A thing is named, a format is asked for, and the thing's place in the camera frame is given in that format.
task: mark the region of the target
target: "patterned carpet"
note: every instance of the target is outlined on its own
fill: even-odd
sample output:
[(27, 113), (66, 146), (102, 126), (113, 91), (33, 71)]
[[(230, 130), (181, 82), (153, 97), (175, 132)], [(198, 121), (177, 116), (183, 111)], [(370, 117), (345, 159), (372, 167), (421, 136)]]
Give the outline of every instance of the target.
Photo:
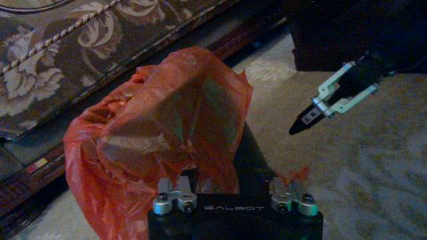
[[(248, 125), (270, 167), (309, 166), (322, 239), (427, 239), (427, 76), (384, 79), (376, 95), (294, 136), (288, 129), (330, 72), (296, 72), (289, 36), (234, 66), (253, 85)], [(97, 239), (70, 192), (13, 240)]]

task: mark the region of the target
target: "patterned sofa cushion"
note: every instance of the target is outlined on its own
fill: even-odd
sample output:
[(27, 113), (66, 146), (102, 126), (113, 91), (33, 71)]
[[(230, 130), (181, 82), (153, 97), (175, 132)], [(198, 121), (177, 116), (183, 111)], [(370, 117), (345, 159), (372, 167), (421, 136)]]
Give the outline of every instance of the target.
[(237, 1), (67, 1), (78, 7), (34, 24), (0, 11), (0, 137), (21, 136)]

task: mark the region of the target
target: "red plastic bag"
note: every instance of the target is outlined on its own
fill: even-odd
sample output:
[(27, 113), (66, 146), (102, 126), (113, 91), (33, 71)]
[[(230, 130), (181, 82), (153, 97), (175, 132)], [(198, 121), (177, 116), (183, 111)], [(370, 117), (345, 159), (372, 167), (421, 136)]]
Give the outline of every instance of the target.
[(205, 49), (171, 53), (71, 121), (66, 182), (103, 240), (147, 239), (157, 182), (197, 168), (197, 193), (237, 193), (232, 165), (252, 95)]

